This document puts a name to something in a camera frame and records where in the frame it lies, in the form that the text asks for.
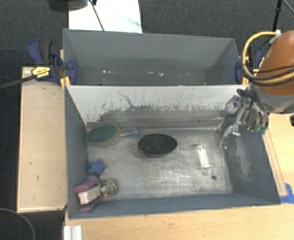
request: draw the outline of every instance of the yellow cable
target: yellow cable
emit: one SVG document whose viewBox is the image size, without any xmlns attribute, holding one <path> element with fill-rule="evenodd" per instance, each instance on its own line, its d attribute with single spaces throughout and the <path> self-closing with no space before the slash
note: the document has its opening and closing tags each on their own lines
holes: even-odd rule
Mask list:
<svg viewBox="0 0 294 240">
<path fill-rule="evenodd" d="M 258 37 L 262 37 L 262 36 L 275 36 L 277 33 L 276 32 L 272 32 L 272 31 L 263 31 L 263 32 L 259 32 L 257 34 L 254 34 L 253 36 L 251 36 L 248 41 L 246 42 L 244 48 L 243 48 L 243 52 L 242 52 L 242 66 L 244 71 L 246 72 L 246 74 L 248 76 L 251 77 L 252 80 L 254 80 L 257 84 L 277 84 L 280 83 L 282 81 L 285 80 L 289 80 L 294 78 L 294 72 L 288 73 L 286 75 L 283 76 L 279 76 L 279 77 L 275 77 L 273 79 L 269 79 L 269 80 L 259 80 L 258 77 L 254 76 L 248 69 L 247 65 L 246 65 L 246 56 L 247 56 L 247 50 L 249 45 L 251 44 L 251 42 L 253 40 L 255 40 Z"/>
</svg>

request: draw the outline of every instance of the metal bracket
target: metal bracket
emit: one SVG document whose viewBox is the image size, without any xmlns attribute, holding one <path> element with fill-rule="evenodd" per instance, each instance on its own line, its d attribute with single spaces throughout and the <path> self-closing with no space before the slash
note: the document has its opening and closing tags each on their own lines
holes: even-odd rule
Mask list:
<svg viewBox="0 0 294 240">
<path fill-rule="evenodd" d="M 63 228 L 64 240 L 82 240 L 82 226 L 77 225 L 74 227 L 64 226 Z"/>
</svg>

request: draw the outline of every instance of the black round object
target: black round object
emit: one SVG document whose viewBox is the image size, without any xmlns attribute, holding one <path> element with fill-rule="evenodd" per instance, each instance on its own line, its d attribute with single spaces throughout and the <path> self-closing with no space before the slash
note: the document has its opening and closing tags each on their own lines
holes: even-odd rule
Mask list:
<svg viewBox="0 0 294 240">
<path fill-rule="evenodd" d="M 160 157 L 175 150 L 177 141 L 165 134 L 149 134 L 144 136 L 138 144 L 139 150 L 148 157 Z"/>
</svg>

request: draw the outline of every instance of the blue toy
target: blue toy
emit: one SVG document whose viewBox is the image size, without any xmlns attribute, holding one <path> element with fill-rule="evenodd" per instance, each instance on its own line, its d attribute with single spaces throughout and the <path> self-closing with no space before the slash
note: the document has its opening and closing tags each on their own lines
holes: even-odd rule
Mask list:
<svg viewBox="0 0 294 240">
<path fill-rule="evenodd" d="M 105 167 L 106 166 L 102 163 L 100 159 L 91 161 L 89 162 L 89 175 L 99 178 Z"/>
</svg>

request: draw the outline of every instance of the wooden board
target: wooden board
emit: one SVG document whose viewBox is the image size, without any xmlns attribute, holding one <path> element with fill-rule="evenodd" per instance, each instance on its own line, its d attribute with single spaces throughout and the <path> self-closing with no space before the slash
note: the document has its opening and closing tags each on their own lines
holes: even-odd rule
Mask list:
<svg viewBox="0 0 294 240">
<path fill-rule="evenodd" d="M 23 68 L 23 77 L 32 68 Z M 46 81 L 26 82 L 21 90 L 17 211 L 62 210 L 67 203 L 63 156 L 63 92 Z"/>
</svg>

